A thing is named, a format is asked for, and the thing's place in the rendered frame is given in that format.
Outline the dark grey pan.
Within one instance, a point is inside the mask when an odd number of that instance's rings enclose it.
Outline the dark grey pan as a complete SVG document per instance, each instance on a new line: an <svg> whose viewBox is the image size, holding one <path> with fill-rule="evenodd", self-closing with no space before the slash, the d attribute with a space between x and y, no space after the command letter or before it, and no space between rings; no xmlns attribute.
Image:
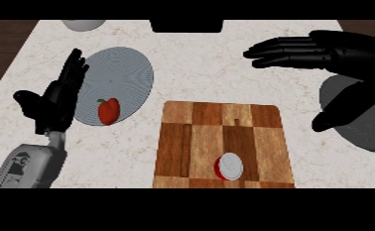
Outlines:
<svg viewBox="0 0 375 231"><path fill-rule="evenodd" d="M356 78L332 75L319 88L319 105L325 107L341 90L357 82ZM375 105L347 125L335 127L340 136L363 150L375 153Z"/></svg>

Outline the red can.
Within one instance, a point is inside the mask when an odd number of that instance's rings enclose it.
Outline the red can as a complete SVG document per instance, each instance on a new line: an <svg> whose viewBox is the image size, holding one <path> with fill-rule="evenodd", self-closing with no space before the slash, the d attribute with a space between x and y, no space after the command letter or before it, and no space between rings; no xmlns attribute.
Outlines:
<svg viewBox="0 0 375 231"><path fill-rule="evenodd" d="M223 180L238 180L244 173L244 163L235 153L226 153L214 163L214 172Z"/></svg>

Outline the red bell pepper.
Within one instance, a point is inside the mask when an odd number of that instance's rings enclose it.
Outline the red bell pepper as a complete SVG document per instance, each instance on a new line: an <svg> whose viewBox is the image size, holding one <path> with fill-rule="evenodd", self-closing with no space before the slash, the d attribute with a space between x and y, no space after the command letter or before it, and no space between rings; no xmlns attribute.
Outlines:
<svg viewBox="0 0 375 231"><path fill-rule="evenodd" d="M98 118L103 125L111 125L120 117L120 102L115 98L99 99Z"/></svg>

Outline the grey round plate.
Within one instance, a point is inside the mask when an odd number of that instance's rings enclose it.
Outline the grey round plate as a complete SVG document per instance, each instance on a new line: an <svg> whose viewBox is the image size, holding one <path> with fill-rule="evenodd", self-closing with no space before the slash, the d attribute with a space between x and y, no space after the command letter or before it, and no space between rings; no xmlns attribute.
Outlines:
<svg viewBox="0 0 375 231"><path fill-rule="evenodd" d="M126 47L108 48L87 58L90 69L78 95L75 119L90 126L102 126L98 116L99 99L115 98L123 121L146 101L154 70L145 54Z"/></svg>

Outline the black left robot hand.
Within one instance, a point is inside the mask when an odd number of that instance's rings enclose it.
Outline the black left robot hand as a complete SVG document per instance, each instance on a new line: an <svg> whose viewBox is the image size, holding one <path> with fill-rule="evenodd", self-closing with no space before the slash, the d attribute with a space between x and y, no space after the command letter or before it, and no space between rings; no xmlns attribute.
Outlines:
<svg viewBox="0 0 375 231"><path fill-rule="evenodd" d="M43 95L30 90L18 90L13 99L21 105L24 115L36 121L36 133L67 132L72 125L77 110L78 93L86 73L83 51L74 49L59 75L52 81Z"/></svg>

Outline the white bowl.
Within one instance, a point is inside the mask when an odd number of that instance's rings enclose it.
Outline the white bowl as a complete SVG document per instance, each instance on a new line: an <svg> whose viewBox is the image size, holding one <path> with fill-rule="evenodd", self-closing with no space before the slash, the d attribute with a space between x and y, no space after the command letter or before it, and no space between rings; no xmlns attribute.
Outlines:
<svg viewBox="0 0 375 231"><path fill-rule="evenodd" d="M64 20L65 26L77 32L95 30L102 24L103 20Z"/></svg>

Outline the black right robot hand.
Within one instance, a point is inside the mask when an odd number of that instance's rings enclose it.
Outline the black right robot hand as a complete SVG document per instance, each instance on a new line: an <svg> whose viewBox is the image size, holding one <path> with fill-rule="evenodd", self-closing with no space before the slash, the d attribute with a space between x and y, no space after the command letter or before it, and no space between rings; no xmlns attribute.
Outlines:
<svg viewBox="0 0 375 231"><path fill-rule="evenodd" d="M325 69L357 79L313 118L315 132L350 124L375 106L375 37L315 30L307 37L278 37L254 44L244 57L254 59L254 68Z"/></svg>

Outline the wooden cutting board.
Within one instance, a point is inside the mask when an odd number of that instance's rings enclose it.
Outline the wooden cutting board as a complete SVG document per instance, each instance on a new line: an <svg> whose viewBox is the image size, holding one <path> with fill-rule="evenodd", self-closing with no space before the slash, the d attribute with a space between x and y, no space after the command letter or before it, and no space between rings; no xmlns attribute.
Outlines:
<svg viewBox="0 0 375 231"><path fill-rule="evenodd" d="M238 180L223 180L214 163L235 153ZM164 103L154 183L164 187L292 187L279 109L272 105Z"/></svg>

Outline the black appliance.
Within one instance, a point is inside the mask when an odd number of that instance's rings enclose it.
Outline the black appliance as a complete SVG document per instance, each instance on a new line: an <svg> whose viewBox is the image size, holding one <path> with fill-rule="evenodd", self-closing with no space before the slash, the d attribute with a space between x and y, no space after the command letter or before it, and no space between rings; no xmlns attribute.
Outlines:
<svg viewBox="0 0 375 231"><path fill-rule="evenodd" d="M220 33L223 20L151 20L155 33Z"/></svg>

